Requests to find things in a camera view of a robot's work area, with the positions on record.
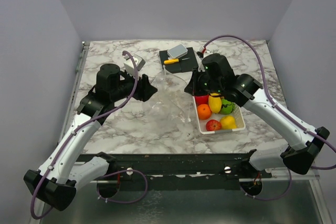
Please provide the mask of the yellow toy mango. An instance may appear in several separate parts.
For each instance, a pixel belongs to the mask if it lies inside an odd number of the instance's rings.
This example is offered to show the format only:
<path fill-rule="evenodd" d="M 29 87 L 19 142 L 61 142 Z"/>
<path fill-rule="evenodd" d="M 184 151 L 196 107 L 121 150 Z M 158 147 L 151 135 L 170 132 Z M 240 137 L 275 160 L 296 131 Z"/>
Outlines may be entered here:
<path fill-rule="evenodd" d="M 211 93 L 208 97 L 208 105 L 213 113 L 219 113 L 222 109 L 221 96 L 217 93 Z"/>

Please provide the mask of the clear zip top bag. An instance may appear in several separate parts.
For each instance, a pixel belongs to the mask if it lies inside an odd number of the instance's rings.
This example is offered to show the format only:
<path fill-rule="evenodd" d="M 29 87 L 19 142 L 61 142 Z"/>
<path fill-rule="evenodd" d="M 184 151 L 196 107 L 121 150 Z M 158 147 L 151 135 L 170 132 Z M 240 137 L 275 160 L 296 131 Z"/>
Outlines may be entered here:
<path fill-rule="evenodd" d="M 154 128 L 167 132 L 192 131 L 192 97 L 184 92 L 186 81 L 167 70 L 159 73 L 151 82 L 157 92 L 143 104 L 148 121 Z"/>

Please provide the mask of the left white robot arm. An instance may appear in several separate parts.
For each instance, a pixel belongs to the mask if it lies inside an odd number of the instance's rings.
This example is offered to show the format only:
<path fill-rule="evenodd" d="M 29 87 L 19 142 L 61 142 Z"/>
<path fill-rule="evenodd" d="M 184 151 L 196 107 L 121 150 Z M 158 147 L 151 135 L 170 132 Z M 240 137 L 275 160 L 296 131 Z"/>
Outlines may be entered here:
<path fill-rule="evenodd" d="M 51 207 L 63 211 L 76 192 L 97 177 L 110 179 L 116 166 L 112 156 L 97 154 L 91 161 L 74 169 L 83 148 L 107 119 L 116 111 L 115 103 L 130 98 L 145 102 L 157 92 L 146 74 L 134 77 L 118 65 L 107 63 L 97 72 L 96 84 L 82 98 L 73 122 L 50 157 L 37 169 L 28 170 L 24 182 L 30 193 Z"/>

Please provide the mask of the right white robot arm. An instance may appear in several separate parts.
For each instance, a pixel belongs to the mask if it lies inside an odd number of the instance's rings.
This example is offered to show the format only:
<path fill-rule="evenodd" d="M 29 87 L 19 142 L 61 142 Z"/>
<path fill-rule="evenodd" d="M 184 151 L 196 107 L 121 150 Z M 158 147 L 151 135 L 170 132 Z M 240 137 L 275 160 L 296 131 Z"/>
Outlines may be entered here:
<path fill-rule="evenodd" d="M 246 177 L 254 177 L 260 170 L 286 167 L 305 175 L 320 153 L 330 132 L 315 128 L 288 111 L 266 95 L 266 89 L 248 74 L 235 75 L 228 60 L 212 54 L 202 60 L 203 71 L 194 68 L 184 89 L 192 96 L 216 93 L 264 120 L 287 142 L 283 147 L 253 151 L 249 160 L 241 164 Z"/>

